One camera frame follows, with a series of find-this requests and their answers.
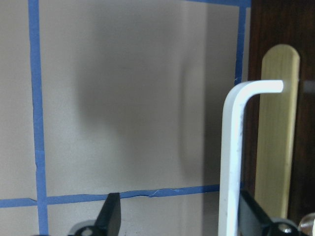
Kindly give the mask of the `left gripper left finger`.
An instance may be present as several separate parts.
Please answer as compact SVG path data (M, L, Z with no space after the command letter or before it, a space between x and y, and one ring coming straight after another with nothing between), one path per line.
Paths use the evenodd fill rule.
M108 194L92 225L75 225L69 236L118 236L121 227L121 201L119 193Z

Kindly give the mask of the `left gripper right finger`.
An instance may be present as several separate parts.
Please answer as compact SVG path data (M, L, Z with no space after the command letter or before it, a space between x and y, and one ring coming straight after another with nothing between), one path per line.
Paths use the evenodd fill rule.
M284 219L273 221L245 190L240 191L238 230L243 236L299 235L294 224Z

